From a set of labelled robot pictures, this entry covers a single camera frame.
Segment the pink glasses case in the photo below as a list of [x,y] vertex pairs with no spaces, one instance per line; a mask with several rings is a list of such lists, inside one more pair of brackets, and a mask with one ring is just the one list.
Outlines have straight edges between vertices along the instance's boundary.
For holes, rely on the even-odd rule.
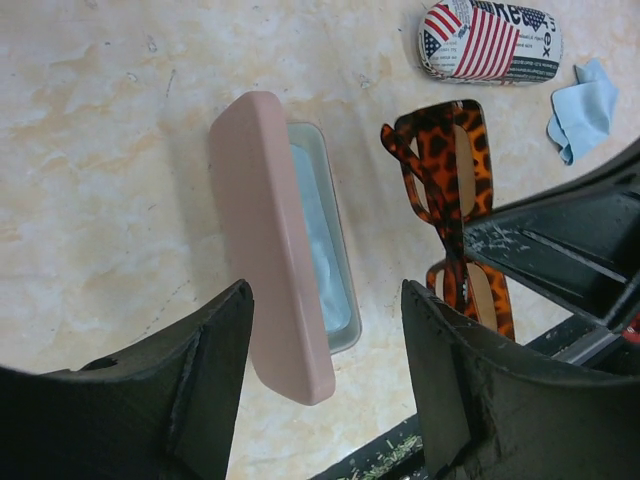
[[[325,401],[336,388],[333,355],[362,331],[325,138],[314,124],[289,122],[275,94],[250,91],[213,122],[209,145],[230,269],[253,291],[256,374],[299,404]],[[349,323],[333,333],[323,321],[291,145],[311,157],[351,308]]]

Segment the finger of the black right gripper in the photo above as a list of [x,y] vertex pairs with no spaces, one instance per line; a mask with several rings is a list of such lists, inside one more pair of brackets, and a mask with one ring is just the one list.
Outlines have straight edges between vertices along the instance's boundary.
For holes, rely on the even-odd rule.
[[625,328],[639,313],[639,144],[464,228],[469,257],[572,313]]

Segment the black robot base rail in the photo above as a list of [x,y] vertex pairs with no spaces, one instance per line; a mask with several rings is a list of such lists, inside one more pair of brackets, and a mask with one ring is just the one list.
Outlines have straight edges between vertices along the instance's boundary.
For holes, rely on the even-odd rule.
[[[526,344],[538,353],[608,373],[639,373],[639,319],[619,334],[572,316]],[[317,479],[426,479],[423,441],[411,416],[345,457]]]

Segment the tortoiseshell brown sunglasses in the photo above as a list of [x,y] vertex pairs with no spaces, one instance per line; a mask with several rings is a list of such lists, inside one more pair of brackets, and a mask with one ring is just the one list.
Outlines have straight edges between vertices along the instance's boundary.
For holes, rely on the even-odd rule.
[[465,224],[493,208],[493,175],[480,103],[447,101],[384,124],[381,143],[398,160],[414,213],[432,225],[445,258],[426,273],[426,287],[450,307],[513,340],[515,327],[506,277],[465,253]]

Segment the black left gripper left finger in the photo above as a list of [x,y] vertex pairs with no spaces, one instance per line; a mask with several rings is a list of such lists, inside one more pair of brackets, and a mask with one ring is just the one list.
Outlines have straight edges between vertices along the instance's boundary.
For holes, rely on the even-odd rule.
[[5,479],[222,479],[254,315],[240,280],[77,371],[1,371]]

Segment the light blue cleaning cloth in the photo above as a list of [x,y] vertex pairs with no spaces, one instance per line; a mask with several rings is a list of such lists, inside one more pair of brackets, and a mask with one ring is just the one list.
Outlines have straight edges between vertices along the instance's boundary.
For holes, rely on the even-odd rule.
[[311,157],[299,146],[291,145],[290,148],[300,189],[323,321],[327,332],[333,333],[349,323],[351,308],[340,275]]

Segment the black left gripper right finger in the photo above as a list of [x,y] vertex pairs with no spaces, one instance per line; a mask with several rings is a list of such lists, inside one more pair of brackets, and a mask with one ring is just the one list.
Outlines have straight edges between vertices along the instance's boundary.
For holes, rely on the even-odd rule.
[[404,281],[401,315],[433,479],[635,479],[639,349],[593,367],[519,345]]

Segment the flag newspaper print glasses case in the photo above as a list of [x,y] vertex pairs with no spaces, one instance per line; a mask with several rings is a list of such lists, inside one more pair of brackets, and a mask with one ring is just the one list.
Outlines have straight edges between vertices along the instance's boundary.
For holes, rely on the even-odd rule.
[[555,77],[563,54],[559,24],[548,13],[493,1],[439,1],[422,19],[419,58],[448,83],[531,85]]

